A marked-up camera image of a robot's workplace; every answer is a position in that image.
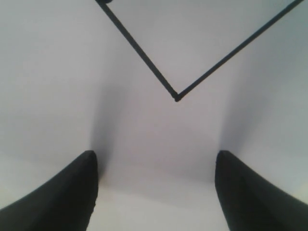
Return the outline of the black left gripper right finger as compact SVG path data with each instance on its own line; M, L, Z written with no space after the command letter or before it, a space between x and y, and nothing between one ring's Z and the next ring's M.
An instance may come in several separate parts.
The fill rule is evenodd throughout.
M216 158L215 188L231 231L306 231L308 205L282 191L221 150Z

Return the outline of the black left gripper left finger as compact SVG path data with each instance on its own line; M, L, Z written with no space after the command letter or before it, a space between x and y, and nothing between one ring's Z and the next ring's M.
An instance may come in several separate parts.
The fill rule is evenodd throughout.
M49 181L0 211L2 231L85 231L98 196L98 163L85 151Z

